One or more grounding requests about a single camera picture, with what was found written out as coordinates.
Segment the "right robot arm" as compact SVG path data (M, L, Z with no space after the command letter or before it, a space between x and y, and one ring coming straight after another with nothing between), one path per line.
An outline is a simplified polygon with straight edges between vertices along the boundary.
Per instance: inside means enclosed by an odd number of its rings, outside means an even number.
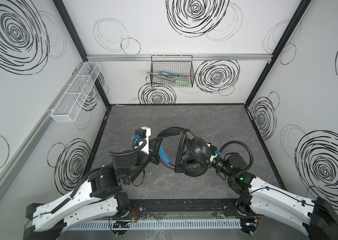
M241 156L231 160L221 157L223 148L232 144L246 149L248 163ZM226 176L229 187L240 196L236 203L240 214L253 213L272 218L299 230L311 240L338 240L338 214L329 201L292 194L250 173L253 154L243 142L229 141L221 149L213 145L208 147L211 166L217 174Z

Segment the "black blue headphones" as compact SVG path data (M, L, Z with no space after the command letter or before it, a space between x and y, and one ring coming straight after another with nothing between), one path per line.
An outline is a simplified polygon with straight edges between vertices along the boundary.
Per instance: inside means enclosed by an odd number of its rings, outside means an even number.
M165 161L162 152L162 142L165 138L180 136L174 162ZM169 127L161 131L157 137L150 140L150 147L160 156L160 163L175 173L185 174L189 177L199 177L211 168L211 151L209 145L197 137L190 129Z

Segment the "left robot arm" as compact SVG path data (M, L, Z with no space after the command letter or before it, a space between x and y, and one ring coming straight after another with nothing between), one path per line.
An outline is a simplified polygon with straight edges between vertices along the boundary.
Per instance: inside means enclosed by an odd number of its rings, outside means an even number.
M25 240L55 240L61 233L81 223L102 217L124 217L131 203L123 185L133 184L149 163L159 164L161 141L140 138L132 150L109 152L109 165L86 173L74 189L47 204L30 204Z

